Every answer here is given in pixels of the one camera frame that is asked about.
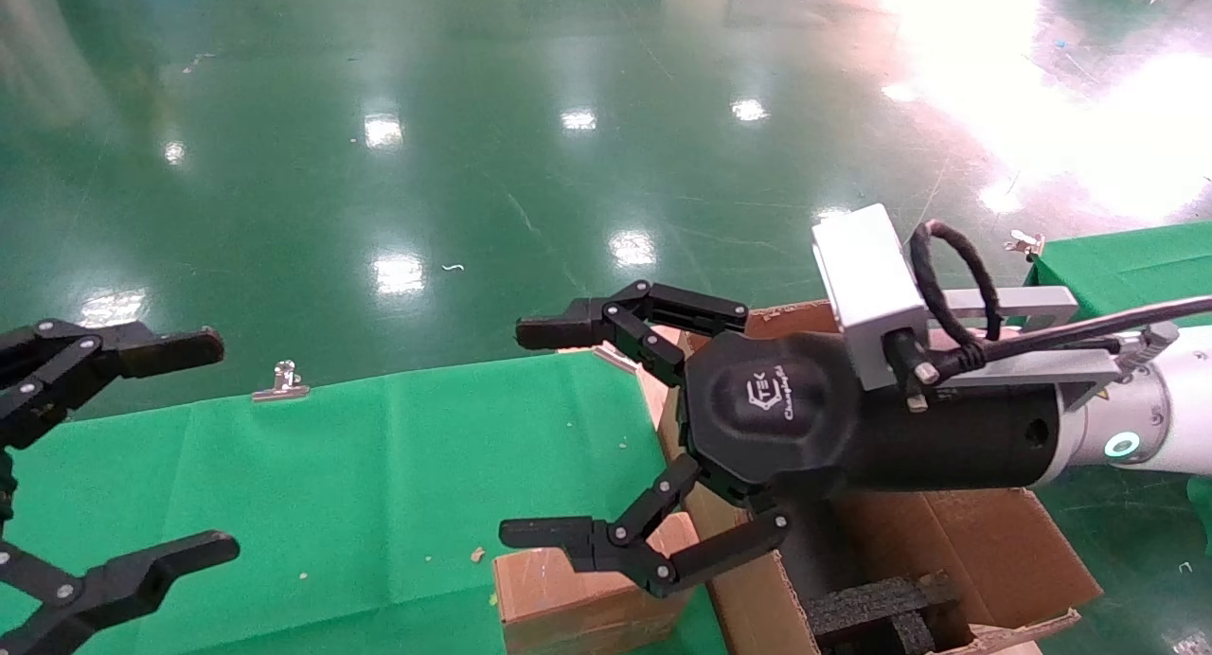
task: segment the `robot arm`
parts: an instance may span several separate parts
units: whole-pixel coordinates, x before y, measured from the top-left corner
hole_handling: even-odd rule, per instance
[[[520,320],[524,347],[611,341],[678,388],[686,455],[618,520],[505,520],[502,542],[560,547],[578,571],[618,570],[664,596],[777,547],[794,524],[789,502],[846,489],[1029,486],[1099,462],[1210,469],[1212,460],[1190,446],[1212,439],[1182,421],[1199,416],[1202,394],[1190,378],[1207,372],[1199,366],[1212,334],[1190,336],[1191,349],[1167,349],[1174,329],[1159,313],[1208,311],[1212,298],[1065,324],[1077,304],[1063,287],[999,289],[994,306],[988,287],[924,297],[928,289],[910,275],[882,206],[825,221],[813,234],[840,334],[749,338],[739,332],[744,304],[647,281],[574,301],[558,318]],[[981,315],[990,331],[1001,315],[1027,324],[1005,340],[968,336],[956,349],[931,348],[932,318]],[[645,319],[714,337],[685,359]],[[1109,337],[1145,324],[1143,334]],[[753,520],[664,558],[645,537],[696,483]]]
[[[213,364],[211,329],[160,336],[138,321],[85,329],[57,319],[0,335],[0,532],[13,517],[17,480],[8,448],[27,449],[118,377],[142,378]],[[0,540],[0,582],[40,606],[0,634],[7,655],[74,653],[98,631],[149,615],[183,575],[224,564],[240,547],[206,531],[109,559],[82,576]]]

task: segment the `box flap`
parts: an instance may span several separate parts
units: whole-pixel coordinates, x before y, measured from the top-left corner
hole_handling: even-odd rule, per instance
[[[1041,638],[1047,638],[1054,633],[1071,627],[1081,620],[1076,610],[1070,609],[1059,617],[1025,626],[1017,630],[991,627],[988,625],[972,625],[972,643],[962,648],[945,650],[941,655],[988,655],[1000,653],[1007,648],[1031,643]]]
[[[981,623],[1022,627],[1103,594],[1035,494],[991,489],[925,496],[993,616]]]
[[[696,542],[698,535],[686,513],[665,518],[648,537],[648,543],[667,556]],[[492,560],[492,575],[497,610],[504,623],[568,613],[614,593],[634,594],[636,608],[647,604],[642,592],[623,574],[574,573],[559,548],[528,548],[498,556]]]

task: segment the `black cable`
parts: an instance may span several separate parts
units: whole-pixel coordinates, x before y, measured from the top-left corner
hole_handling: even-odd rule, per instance
[[[947,296],[943,295],[943,289],[938,285],[938,277],[931,263],[930,240],[932,237],[947,241],[968,266],[968,272],[972,273],[977,289],[981,291],[981,298],[984,301],[985,340],[996,341],[1001,337],[1001,314],[997,313],[997,287],[993,284],[993,277],[985,269],[984,262],[981,261],[981,254],[977,252],[972,241],[938,220],[917,224],[913,237],[909,237],[909,263],[913,266],[917,291],[921,294],[922,301],[926,301],[927,309],[957,344],[966,348],[981,347],[981,341],[947,307]]]
[[[1105,349],[1111,354],[1119,354],[1122,348],[1124,343],[1116,336],[1099,336],[1077,342],[1065,342],[1048,349]]]
[[[1108,314],[1096,319],[1086,319],[1085,321],[1053,326],[1012,338],[989,342],[978,348],[976,354],[972,354],[971,349],[949,349],[932,355],[932,360],[934,368],[938,369],[942,381],[951,378],[956,374],[979,369],[989,361],[1017,357],[1028,352],[1057,349],[1098,336],[1108,336],[1128,329],[1156,324],[1157,321],[1168,321],[1170,319],[1179,319],[1208,312],[1212,312],[1212,295],[1172,300],[1170,302],[1147,304],[1134,309],[1116,312],[1116,314]]]
[[[1172,300],[1147,304],[1134,309],[1125,309],[1116,314],[1108,314],[1097,319],[1086,319],[1064,326],[1053,326],[1018,337],[991,342],[985,346],[985,361],[996,361],[1007,357],[1017,357],[1027,352],[1039,352],[1041,349],[1054,349],[1057,346],[1074,343],[1094,336],[1107,336],[1156,324],[1190,317],[1191,314],[1204,314],[1212,312],[1212,295],[1188,297],[1185,300]]]

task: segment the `green epoxy floor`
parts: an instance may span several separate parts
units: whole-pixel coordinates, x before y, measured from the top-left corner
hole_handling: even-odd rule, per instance
[[[1212,0],[1147,1],[0,0],[0,328],[225,337],[102,415],[282,358],[324,385],[516,355],[514,318],[638,277],[822,297],[808,228],[876,201],[1017,284],[1012,228],[1212,209]],[[1150,556],[1115,520],[1084,524]],[[1108,615],[1050,651],[1122,645]],[[1133,628],[1173,653],[1212,620]]]

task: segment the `debris on floor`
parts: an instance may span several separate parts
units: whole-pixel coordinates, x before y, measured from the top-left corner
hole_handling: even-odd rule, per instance
[[[190,63],[189,66],[187,66],[182,70],[182,73],[194,73],[194,67],[198,66],[199,63],[202,63],[204,58],[215,58],[215,55],[212,55],[210,52],[206,52],[206,53],[195,53],[193,63]]]

